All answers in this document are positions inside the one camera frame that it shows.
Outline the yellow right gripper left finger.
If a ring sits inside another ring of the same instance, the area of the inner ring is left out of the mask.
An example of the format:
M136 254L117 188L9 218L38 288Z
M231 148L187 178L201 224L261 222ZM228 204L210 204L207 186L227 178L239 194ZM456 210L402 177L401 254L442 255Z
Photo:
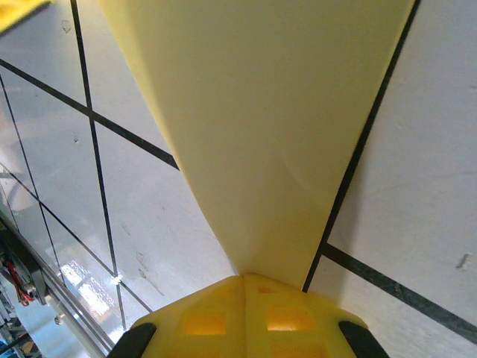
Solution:
M149 313L112 357L243 357L244 279L228 277Z

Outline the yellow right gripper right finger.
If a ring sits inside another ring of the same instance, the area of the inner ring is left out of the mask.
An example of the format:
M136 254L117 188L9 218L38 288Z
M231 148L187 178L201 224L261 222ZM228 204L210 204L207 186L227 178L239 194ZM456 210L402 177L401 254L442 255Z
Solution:
M244 276L247 357L386 357L357 315L257 274Z

